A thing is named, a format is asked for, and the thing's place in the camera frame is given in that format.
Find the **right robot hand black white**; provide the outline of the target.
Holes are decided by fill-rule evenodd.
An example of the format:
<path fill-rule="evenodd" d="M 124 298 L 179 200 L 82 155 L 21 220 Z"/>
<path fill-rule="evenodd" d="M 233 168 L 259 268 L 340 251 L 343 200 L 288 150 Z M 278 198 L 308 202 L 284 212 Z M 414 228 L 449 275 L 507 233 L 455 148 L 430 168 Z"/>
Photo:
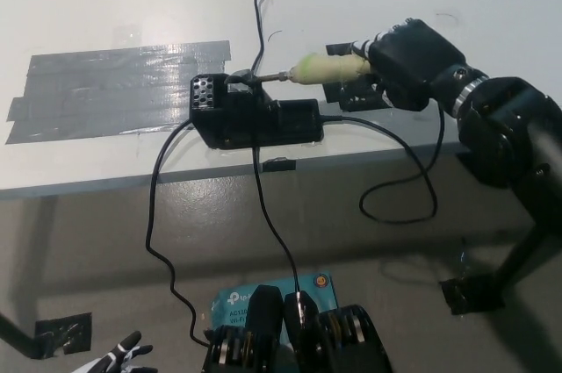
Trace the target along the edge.
<path fill-rule="evenodd" d="M 351 50 L 370 63 L 392 106 L 402 110 L 421 111 L 433 99 L 453 116 L 465 86 L 485 75 L 417 18 L 408 18 L 374 39 L 356 41 Z"/>

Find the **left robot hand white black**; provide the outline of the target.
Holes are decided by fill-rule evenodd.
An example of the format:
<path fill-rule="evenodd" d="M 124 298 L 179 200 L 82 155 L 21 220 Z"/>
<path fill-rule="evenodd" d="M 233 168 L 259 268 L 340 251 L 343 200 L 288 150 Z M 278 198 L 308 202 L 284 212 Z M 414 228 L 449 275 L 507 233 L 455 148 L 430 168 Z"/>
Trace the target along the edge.
<path fill-rule="evenodd" d="M 141 345 L 141 338 L 140 331 L 132 332 L 104 356 L 87 362 L 73 373 L 157 372 L 157 368 L 131 364 L 133 358 L 147 355 L 153 350 L 152 345 Z"/>

